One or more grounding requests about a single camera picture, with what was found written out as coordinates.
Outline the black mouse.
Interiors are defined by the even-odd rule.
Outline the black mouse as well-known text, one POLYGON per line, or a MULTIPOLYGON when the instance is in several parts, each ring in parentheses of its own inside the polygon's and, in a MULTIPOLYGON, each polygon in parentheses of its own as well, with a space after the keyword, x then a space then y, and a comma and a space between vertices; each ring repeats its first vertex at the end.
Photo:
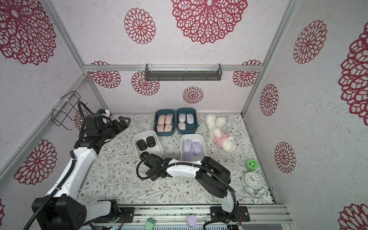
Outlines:
POLYGON ((145 152, 140 154, 140 158, 141 158, 141 160, 146 160, 149 157, 149 155, 150 154, 145 151, 145 152))
POLYGON ((138 147, 138 149, 139 149, 140 151, 144 151, 144 150, 146 150, 146 149, 148 148, 148 146, 147 146, 147 144, 146 144, 145 140, 143 140, 143 139, 138 140, 138 141, 136 142, 136 146, 138 147))
POLYGON ((148 136, 146 138, 146 143, 147 143, 147 146, 150 147, 150 148, 155 147, 156 146, 156 141, 155 141, 154 136, 148 136))

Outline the white tray front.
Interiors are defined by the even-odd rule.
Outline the white tray front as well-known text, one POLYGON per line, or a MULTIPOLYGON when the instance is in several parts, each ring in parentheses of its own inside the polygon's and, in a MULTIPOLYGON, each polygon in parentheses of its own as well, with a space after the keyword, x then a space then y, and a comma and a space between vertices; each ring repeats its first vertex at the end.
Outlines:
POLYGON ((155 154, 159 157, 162 157, 162 155, 163 155, 163 148, 160 144, 160 141, 159 141, 156 133, 153 130, 144 131, 142 133, 139 133, 139 134, 135 135, 134 138, 133 138, 133 143, 134 143, 134 147, 135 147, 135 150, 136 150, 136 153, 137 153, 137 156, 138 156, 139 160, 141 160, 140 154, 145 152, 145 151, 148 152, 149 154, 155 154), (143 139, 146 142, 146 138, 148 136, 154 136, 155 141, 156 141, 156 146, 153 147, 153 148, 148 147, 146 150, 140 151, 138 149, 138 147, 136 146, 136 142, 140 139, 143 139))

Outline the white tray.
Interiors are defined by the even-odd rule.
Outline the white tray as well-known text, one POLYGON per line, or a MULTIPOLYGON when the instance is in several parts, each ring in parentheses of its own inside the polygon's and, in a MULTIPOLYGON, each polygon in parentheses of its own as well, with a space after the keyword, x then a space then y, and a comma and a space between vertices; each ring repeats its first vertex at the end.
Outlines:
POLYGON ((192 141, 199 141, 202 147, 203 155, 202 156, 195 156, 195 162, 196 161, 202 161, 206 154, 205 149, 205 142, 204 138, 199 134, 186 134, 181 137, 181 161, 184 161, 184 152, 183 152, 183 140, 185 139, 191 139, 192 141))
POLYGON ((136 150, 136 153, 137 153, 137 156, 138 156, 139 160, 141 160, 140 154, 145 152, 145 151, 148 152, 149 154, 155 154, 159 157, 162 157, 162 155, 163 155, 163 148, 160 144, 160 141, 159 141, 156 133, 153 130, 144 131, 142 133, 139 133, 139 134, 135 135, 134 138, 133 138, 133 143, 134 143, 134 147, 135 147, 135 150, 136 150), (146 138, 148 136, 154 136, 155 141, 156 141, 156 146, 153 147, 153 148, 148 147, 146 150, 140 151, 138 149, 138 147, 136 146, 136 142, 140 139, 143 139, 146 142, 146 138))

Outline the purple mouse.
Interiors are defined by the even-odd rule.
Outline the purple mouse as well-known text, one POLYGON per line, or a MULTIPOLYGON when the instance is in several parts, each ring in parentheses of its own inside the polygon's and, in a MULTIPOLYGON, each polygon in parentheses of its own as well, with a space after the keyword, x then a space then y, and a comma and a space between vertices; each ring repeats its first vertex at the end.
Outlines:
POLYGON ((184 161, 195 162, 195 155, 192 152, 184 153, 184 161))
POLYGON ((192 150, 193 150, 193 154, 195 156, 202 156, 203 155, 203 151, 202 151, 202 147, 199 141, 193 141, 192 142, 192 150))
POLYGON ((192 152, 192 140, 191 139, 183 140, 183 152, 184 153, 192 152))

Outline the teal storage box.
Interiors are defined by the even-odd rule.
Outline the teal storage box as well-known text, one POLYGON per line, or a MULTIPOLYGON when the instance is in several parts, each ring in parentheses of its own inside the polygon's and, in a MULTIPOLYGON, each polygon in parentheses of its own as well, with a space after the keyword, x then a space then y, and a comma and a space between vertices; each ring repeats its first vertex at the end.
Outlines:
POLYGON ((176 111, 176 128, 179 134, 194 134, 198 128, 196 110, 190 107, 176 111))
POLYGON ((160 109, 155 113, 153 129, 158 136, 172 136, 175 132, 176 117, 172 109, 160 109))

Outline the white mouse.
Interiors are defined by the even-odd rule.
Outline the white mouse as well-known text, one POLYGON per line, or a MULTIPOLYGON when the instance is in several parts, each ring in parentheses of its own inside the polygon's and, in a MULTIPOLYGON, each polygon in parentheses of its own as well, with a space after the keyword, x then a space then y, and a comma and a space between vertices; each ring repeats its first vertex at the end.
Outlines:
POLYGON ((185 122, 179 122, 178 123, 178 129, 179 130, 186 130, 186 124, 185 124, 185 122))
POLYGON ((186 114, 181 113, 178 115, 178 121, 179 122, 185 122, 186 121, 186 114))
POLYGON ((186 115, 186 121, 188 124, 194 124, 195 122, 195 118, 194 118, 194 115, 193 114, 187 114, 186 115))

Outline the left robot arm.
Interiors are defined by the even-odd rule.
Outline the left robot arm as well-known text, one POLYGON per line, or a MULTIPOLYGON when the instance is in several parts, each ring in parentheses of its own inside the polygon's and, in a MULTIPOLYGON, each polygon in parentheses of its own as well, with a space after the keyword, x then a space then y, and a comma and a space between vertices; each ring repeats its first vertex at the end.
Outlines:
POLYGON ((126 130, 128 117, 111 119, 109 110, 100 109, 82 117, 79 137, 70 151, 70 161, 48 193, 34 200, 33 215, 24 229, 37 221, 42 230, 78 230, 99 218, 115 221, 120 210, 114 199, 100 200, 89 205, 78 202, 77 196, 92 163, 102 147, 126 130))

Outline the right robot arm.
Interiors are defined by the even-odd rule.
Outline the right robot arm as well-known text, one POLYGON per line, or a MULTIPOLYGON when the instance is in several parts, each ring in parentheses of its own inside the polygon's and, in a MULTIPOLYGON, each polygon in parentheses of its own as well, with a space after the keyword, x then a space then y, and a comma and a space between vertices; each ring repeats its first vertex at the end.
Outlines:
POLYGON ((213 223, 233 221, 239 209, 236 191, 231 187, 231 172, 209 156, 201 161, 186 162, 150 154, 138 163, 136 175, 140 180, 151 181, 160 177, 194 178, 208 193, 219 198, 224 216, 205 222, 204 230, 213 223))

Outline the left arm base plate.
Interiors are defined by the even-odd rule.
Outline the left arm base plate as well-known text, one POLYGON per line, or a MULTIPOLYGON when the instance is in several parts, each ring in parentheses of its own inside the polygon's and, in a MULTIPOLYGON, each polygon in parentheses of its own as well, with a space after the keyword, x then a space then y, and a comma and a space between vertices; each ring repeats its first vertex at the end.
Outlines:
POLYGON ((119 207, 119 213, 116 217, 100 217, 94 223, 132 223, 134 218, 135 208, 133 207, 119 207))

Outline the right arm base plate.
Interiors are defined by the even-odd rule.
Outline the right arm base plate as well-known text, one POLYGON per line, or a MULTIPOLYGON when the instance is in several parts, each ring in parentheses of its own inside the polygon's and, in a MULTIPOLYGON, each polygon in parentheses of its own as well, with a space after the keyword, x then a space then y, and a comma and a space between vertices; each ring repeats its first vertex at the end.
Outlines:
POLYGON ((250 216, 248 208, 239 206, 233 214, 224 211, 220 206, 210 207, 210 217, 212 221, 219 222, 249 222, 250 216))

